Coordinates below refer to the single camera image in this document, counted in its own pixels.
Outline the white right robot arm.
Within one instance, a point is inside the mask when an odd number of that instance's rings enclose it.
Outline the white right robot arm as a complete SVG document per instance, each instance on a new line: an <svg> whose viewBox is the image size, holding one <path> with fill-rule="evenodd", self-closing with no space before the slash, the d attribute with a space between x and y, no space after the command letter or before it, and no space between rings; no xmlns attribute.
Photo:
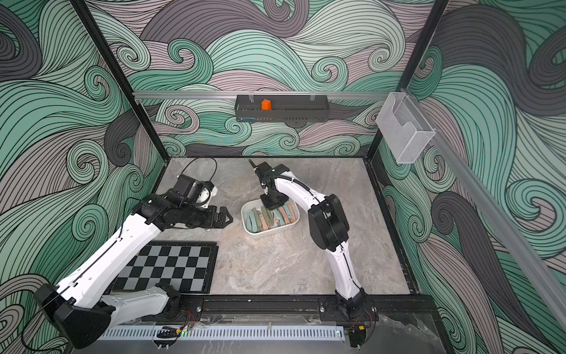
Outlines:
<svg viewBox="0 0 566 354"><path fill-rule="evenodd" d="M337 307L342 316L356 319L364 313L366 292L355 274L349 253L349 222L339 197L324 195L299 180L285 165L251 163L264 190L265 209L290 218L284 205L292 201L306 212L312 241L327 255L335 279Z"/></svg>

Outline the white storage box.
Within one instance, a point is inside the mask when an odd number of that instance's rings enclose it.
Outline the white storage box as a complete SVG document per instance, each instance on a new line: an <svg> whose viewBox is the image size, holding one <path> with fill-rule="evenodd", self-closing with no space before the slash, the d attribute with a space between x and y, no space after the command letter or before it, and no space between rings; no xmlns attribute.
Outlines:
<svg viewBox="0 0 566 354"><path fill-rule="evenodd" d="M257 199L244 204L240 216L244 230L251 236L259 237L292 229L300 219L300 212L294 201L287 201L284 206L269 210Z"/></svg>

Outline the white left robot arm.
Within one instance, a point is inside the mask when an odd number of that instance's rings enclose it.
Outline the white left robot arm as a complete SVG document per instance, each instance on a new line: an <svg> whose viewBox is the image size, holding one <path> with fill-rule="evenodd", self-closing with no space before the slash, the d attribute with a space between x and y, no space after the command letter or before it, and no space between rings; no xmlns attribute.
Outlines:
<svg viewBox="0 0 566 354"><path fill-rule="evenodd" d="M189 229L223 229L232 221L224 206L190 201L174 190L149 194L87 261L58 284L42 285L34 299L48 322L76 349L88 347L107 329L134 319L174 319L181 312L181 294L172 286L162 283L123 296L109 296L106 289L161 232L176 224Z"/></svg>

